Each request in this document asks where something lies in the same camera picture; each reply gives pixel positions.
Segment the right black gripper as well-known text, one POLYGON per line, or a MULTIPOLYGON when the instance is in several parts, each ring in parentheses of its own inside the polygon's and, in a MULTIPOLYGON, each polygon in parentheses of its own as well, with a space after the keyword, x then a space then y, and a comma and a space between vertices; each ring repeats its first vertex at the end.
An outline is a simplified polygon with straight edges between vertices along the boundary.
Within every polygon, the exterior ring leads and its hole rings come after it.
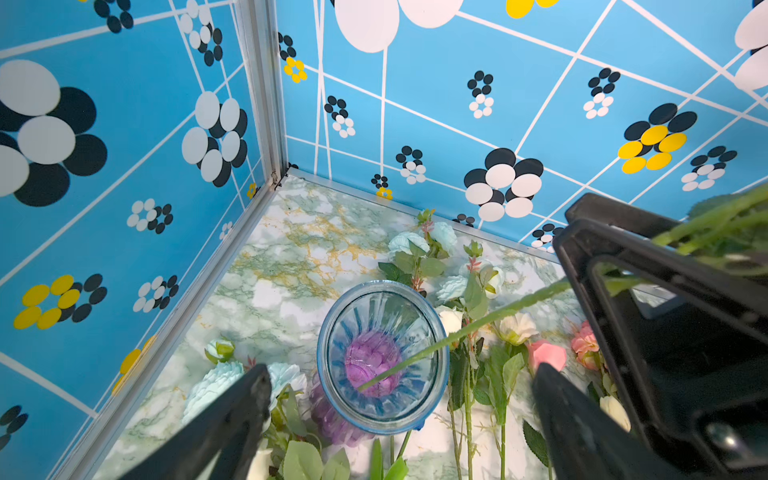
POLYGON ((686 475, 767 475, 767 250, 708 258, 699 228, 595 194, 555 252, 628 414, 621 427, 686 475), (681 255, 681 247, 692 247, 681 255))

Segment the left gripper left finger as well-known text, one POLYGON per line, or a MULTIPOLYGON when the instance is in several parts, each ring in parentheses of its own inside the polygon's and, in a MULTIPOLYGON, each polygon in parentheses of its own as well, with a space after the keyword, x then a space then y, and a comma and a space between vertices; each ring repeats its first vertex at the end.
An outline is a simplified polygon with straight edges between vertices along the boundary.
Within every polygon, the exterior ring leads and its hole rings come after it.
POLYGON ((123 477, 196 479, 213 463, 211 479, 246 478, 258 451, 270 396, 267 366, 258 364, 123 477))

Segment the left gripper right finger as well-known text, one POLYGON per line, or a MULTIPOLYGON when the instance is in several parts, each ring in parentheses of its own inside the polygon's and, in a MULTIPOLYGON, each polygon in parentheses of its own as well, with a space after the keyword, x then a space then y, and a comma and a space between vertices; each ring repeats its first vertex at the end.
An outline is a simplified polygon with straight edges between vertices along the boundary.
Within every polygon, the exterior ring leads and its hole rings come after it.
POLYGON ((684 479, 551 365, 539 366, 533 394, 559 479, 684 479))

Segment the blue purple glass vase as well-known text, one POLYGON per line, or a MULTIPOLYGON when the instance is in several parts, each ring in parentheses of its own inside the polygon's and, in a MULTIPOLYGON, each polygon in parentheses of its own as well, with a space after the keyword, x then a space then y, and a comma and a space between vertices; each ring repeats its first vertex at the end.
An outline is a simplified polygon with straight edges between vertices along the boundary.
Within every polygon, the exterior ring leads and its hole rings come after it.
POLYGON ((388 280, 362 283, 330 308, 317 344, 311 417, 334 445, 423 427, 449 377, 449 350, 370 380, 445 339, 438 313, 412 288, 388 280))

